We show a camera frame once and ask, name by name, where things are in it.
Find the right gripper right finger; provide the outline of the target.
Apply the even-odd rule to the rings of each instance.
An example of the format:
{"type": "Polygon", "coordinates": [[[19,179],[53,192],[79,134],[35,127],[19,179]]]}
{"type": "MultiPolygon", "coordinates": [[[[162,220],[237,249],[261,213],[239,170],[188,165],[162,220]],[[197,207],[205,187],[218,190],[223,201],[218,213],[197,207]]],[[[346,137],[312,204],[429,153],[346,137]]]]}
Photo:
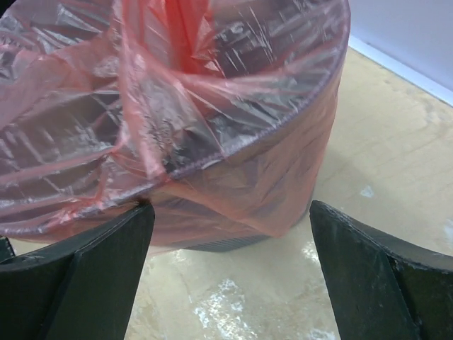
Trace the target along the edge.
{"type": "Polygon", "coordinates": [[[313,201],[311,229],[342,339],[451,339],[452,257],[313,201]]]}

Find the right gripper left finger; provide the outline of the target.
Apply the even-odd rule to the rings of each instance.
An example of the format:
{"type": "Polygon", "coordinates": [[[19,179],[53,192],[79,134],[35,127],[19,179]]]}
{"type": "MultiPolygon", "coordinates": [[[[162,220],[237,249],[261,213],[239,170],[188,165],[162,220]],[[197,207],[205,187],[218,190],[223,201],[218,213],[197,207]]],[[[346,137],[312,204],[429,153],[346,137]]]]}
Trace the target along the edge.
{"type": "Polygon", "coordinates": [[[1,238],[1,338],[124,339],[154,228],[150,204],[44,248],[1,238]]]}

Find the grey mesh trash bin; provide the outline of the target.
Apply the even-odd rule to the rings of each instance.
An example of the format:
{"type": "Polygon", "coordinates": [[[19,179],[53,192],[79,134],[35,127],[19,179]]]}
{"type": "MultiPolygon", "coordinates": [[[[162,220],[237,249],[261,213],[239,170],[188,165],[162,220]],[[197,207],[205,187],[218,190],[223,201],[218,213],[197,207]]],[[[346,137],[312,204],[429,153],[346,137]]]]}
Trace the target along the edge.
{"type": "Polygon", "coordinates": [[[342,70],[215,79],[168,105],[152,244],[222,252],[286,234],[310,205],[342,70]]]}

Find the red plastic trash bag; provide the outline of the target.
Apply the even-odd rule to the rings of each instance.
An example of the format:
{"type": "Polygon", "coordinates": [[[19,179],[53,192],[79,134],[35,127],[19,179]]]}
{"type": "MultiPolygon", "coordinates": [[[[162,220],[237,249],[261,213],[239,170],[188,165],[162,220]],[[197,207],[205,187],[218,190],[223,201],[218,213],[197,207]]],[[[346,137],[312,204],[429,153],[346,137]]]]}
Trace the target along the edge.
{"type": "Polygon", "coordinates": [[[1,16],[1,233],[55,242],[153,205],[161,121],[188,87],[343,68],[349,34],[346,1],[13,2],[1,16]]]}

